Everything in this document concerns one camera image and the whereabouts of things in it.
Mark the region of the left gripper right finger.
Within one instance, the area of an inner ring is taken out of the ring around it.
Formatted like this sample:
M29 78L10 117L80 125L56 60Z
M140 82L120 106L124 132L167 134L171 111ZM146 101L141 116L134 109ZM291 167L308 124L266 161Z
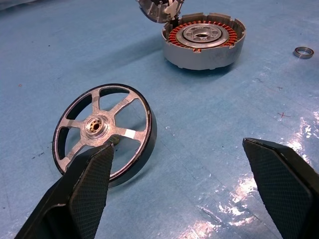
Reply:
M283 239L319 239L319 174L292 148L244 138L260 197Z

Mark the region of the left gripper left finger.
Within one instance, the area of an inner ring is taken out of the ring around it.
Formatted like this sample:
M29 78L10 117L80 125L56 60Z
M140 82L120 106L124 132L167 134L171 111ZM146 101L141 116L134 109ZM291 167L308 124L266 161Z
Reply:
M113 158L110 143L77 155L14 239L94 239L106 206Z

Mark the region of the silver spoked rotor black rim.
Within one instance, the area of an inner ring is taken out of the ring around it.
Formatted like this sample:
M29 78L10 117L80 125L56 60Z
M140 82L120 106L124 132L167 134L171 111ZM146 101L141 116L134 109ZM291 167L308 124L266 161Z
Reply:
M126 97L110 110L100 108L104 96L125 93ZM142 131L116 125L116 115L133 101L141 102L146 115ZM52 154L61 174L85 146L98 147L121 136L139 142L134 156L110 176L110 187L121 185L133 178L147 163L157 139L157 121L145 97L135 88L124 84L96 86L75 99L62 114L53 135Z

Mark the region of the gray motor stator housing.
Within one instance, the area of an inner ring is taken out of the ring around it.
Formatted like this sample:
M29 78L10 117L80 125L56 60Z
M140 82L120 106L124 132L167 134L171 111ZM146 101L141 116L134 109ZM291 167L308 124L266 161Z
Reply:
M189 70L214 70L234 63L246 36L245 25L220 13L194 13L168 22L162 30L163 54Z

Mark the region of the silver round motor end cover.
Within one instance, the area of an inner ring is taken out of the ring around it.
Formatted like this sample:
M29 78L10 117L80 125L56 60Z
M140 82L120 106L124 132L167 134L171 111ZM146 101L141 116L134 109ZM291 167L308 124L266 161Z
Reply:
M167 23L180 14L184 0L136 0L143 14L153 22Z

